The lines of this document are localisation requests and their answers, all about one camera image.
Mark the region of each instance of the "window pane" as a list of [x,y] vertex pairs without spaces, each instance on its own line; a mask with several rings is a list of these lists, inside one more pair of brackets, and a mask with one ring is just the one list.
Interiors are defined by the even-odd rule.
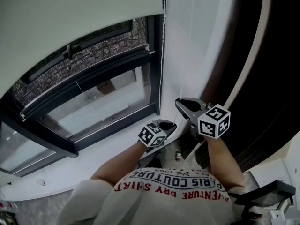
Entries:
[[150,103],[149,65],[125,72],[85,91],[42,118],[41,122],[71,141]]
[[71,75],[74,75],[99,61],[143,44],[146,44],[144,19],[134,19],[131,32],[109,38],[74,54],[72,59],[65,59],[56,64],[29,84],[22,79],[19,79],[12,86],[14,97],[23,106],[26,106],[43,92]]
[[1,123],[0,168],[12,171],[48,151],[50,150],[27,139],[4,122]]

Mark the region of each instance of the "window frame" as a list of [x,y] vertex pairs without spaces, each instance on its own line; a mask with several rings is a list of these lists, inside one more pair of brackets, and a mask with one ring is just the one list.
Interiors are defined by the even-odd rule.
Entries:
[[[23,177],[65,157],[75,158],[82,149],[121,131],[153,113],[159,115],[159,89],[163,68],[161,63],[162,21],[163,15],[145,17],[146,45],[141,45],[97,62],[55,85],[29,103],[24,109],[9,92],[6,93],[0,100],[0,120],[21,135],[52,150],[53,153],[45,157],[43,157],[43,154],[38,155],[14,170],[5,172]],[[82,93],[76,83],[80,85],[83,91],[86,91],[107,79],[147,64],[149,64],[150,69],[150,104],[137,111],[75,142],[60,136],[39,121],[49,111]]]

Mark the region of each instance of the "white roller blind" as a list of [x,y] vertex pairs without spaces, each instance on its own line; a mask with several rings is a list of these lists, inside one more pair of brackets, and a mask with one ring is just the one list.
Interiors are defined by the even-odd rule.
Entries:
[[0,97],[39,61],[75,39],[162,12],[162,0],[0,0]]

